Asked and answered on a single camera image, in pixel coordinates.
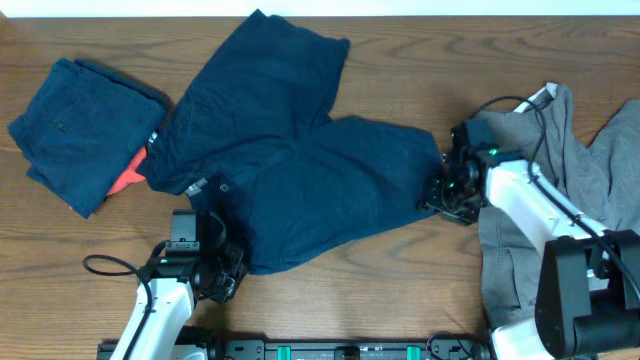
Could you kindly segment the grey shorts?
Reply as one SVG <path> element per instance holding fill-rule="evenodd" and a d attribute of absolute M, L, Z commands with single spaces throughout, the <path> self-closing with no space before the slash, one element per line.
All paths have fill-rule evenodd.
<path fill-rule="evenodd" d="M 533 174 L 558 192 L 542 193 L 550 205 L 613 231 L 639 229 L 639 102 L 626 101 L 590 145 L 572 131 L 573 94 L 548 83 L 511 112 L 482 111 L 501 147 L 518 149 L 537 166 Z M 535 312 L 541 252 L 510 217 L 495 207 L 479 212 L 483 256 L 481 290 L 491 327 L 525 320 Z"/>

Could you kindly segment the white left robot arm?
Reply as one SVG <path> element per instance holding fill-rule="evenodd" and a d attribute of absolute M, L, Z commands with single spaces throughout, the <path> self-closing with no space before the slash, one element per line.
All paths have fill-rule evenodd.
<path fill-rule="evenodd" d="M 197 241 L 164 241 L 138 270 L 141 277 L 130 320 L 111 359 L 216 359 L 220 342 L 188 326 L 202 300 L 231 300 L 247 272 L 244 251 L 234 244 L 211 249 Z"/>

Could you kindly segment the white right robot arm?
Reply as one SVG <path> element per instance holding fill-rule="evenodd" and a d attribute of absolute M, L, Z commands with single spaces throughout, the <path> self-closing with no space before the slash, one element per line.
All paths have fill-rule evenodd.
<path fill-rule="evenodd" d="M 542 258 L 531 318 L 491 334 L 498 359 L 568 359 L 639 345 L 639 236 L 589 218 L 516 151 L 462 148 L 421 203 L 470 225 L 505 213 Z"/>

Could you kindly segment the orange red folded garment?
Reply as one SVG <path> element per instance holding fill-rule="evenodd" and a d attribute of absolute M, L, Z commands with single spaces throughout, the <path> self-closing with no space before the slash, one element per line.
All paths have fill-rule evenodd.
<path fill-rule="evenodd" d="M 136 152 L 119 147 L 93 149 L 79 155 L 65 167 L 59 196 L 71 209 L 88 218 L 108 197 L 145 179 L 137 168 L 146 157 L 145 146 Z"/>

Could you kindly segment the folded navy blue shorts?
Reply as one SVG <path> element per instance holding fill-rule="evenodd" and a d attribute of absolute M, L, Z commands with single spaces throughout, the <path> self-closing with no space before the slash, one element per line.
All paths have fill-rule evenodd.
<path fill-rule="evenodd" d="M 87 218 L 167 113 L 159 92 L 96 63 L 61 58 L 8 131 L 31 163 L 27 175 Z"/>

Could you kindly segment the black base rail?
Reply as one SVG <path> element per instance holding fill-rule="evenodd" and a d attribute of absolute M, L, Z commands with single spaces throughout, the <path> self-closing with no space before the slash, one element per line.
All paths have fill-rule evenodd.
<path fill-rule="evenodd" d="M 224 341 L 211 330 L 181 330 L 169 357 L 203 360 L 492 360 L 489 344 L 437 333 L 422 342 Z"/>

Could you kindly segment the navy blue shorts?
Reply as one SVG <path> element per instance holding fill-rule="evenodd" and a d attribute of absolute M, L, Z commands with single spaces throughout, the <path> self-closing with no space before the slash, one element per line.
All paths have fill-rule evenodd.
<path fill-rule="evenodd" d="M 31 163 L 27 175 L 87 218 L 167 113 L 159 92 L 96 63 L 61 58 L 8 131 Z"/>
<path fill-rule="evenodd" d="M 330 116 L 349 47 L 252 13 L 191 82 L 139 167 L 152 189 L 217 213 L 252 274 L 425 216 L 419 199 L 440 167 L 432 135 Z"/>

